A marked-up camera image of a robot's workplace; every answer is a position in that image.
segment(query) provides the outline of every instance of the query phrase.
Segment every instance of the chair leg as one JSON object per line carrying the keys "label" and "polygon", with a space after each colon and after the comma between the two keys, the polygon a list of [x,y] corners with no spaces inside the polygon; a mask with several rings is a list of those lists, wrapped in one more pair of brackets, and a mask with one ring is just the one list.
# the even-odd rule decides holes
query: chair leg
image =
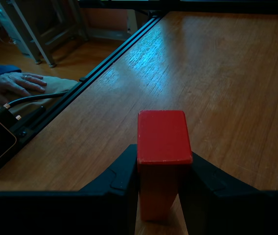
{"label": "chair leg", "polygon": [[46,62],[49,64],[50,68],[53,68],[56,66],[53,57],[49,50],[47,49],[47,46],[44,42],[42,42],[41,35],[39,31],[37,30],[37,27],[30,23],[30,20],[27,20],[27,15],[23,14],[22,11],[22,2],[20,0],[12,0],[12,3],[14,5],[14,8],[16,9],[18,15],[20,16],[21,20],[23,21],[25,27],[27,28],[29,34],[31,35],[32,39],[34,40],[35,44],[37,45],[39,51],[41,52],[42,56],[46,60]]}

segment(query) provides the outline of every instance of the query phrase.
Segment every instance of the wooden block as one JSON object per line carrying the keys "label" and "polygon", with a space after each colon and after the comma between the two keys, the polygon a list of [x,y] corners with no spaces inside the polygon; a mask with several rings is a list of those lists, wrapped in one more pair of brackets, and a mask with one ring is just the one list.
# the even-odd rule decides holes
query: wooden block
{"label": "wooden block", "polygon": [[137,158],[141,219],[166,220],[192,163],[184,112],[141,111]]}

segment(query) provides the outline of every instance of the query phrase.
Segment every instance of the wooden tabletop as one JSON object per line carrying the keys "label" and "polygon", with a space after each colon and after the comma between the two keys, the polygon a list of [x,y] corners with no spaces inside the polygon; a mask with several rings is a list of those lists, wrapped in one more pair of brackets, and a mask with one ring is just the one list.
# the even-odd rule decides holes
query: wooden tabletop
{"label": "wooden tabletop", "polygon": [[[0,170],[0,190],[79,190],[137,142],[144,109],[186,114],[191,148],[278,189],[278,16],[171,12]],[[169,222],[136,234],[186,234]]]}

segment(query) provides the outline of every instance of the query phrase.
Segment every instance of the hand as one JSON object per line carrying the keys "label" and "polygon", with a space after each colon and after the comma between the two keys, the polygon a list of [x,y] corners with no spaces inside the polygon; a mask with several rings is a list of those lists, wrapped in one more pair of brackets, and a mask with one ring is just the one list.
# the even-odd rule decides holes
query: hand
{"label": "hand", "polygon": [[13,92],[22,97],[31,95],[26,89],[45,92],[42,86],[46,86],[46,82],[42,79],[43,76],[27,72],[9,72],[0,75],[0,104],[9,102],[5,97],[7,92]]}

